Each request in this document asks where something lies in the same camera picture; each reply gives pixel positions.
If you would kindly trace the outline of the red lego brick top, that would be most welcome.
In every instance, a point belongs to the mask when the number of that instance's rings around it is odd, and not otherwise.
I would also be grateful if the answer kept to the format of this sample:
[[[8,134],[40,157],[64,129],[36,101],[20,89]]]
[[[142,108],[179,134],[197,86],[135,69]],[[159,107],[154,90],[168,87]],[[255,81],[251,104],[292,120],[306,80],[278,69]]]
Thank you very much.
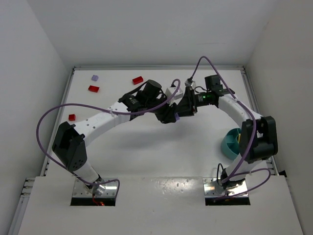
[[[133,83],[134,85],[140,84],[140,83],[142,83],[143,81],[144,81],[144,79],[143,79],[142,76],[139,76],[139,77],[136,77],[136,78],[132,79],[132,83]]]

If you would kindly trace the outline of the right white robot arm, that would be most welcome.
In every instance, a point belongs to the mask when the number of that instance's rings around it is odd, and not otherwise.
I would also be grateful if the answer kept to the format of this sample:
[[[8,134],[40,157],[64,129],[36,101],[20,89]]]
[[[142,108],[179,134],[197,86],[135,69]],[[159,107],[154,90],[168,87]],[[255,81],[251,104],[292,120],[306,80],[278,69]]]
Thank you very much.
[[[192,116],[198,107],[214,105],[240,127],[239,154],[220,176],[221,187],[232,188],[240,185],[257,164],[277,154],[276,121],[244,105],[233,90],[221,84],[218,75],[207,76],[205,84],[205,92],[196,93],[193,79],[186,80],[184,96],[177,106],[178,114]]]

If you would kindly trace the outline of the lilac lego brick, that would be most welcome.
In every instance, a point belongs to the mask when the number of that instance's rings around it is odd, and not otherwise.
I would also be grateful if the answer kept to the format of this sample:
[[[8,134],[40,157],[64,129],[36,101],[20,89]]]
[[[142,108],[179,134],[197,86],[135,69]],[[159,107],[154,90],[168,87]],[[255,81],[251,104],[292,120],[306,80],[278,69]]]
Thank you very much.
[[[176,121],[180,120],[180,117],[179,117],[179,115],[177,113],[174,114],[174,117],[175,117]]]
[[[98,75],[93,75],[93,76],[91,77],[91,80],[92,80],[92,81],[97,81],[98,79],[99,79]]]

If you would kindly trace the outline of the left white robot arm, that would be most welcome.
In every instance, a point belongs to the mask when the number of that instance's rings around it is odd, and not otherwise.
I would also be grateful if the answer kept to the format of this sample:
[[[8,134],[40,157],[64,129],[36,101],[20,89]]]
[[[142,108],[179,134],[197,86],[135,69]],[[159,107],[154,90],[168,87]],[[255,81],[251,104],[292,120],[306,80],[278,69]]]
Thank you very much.
[[[164,93],[159,83],[148,80],[124,94],[107,110],[74,124],[67,121],[60,124],[52,151],[66,170],[74,173],[89,190],[96,189],[104,181],[88,162],[86,147],[105,132],[146,112],[163,113],[179,89],[180,86],[172,85]]]

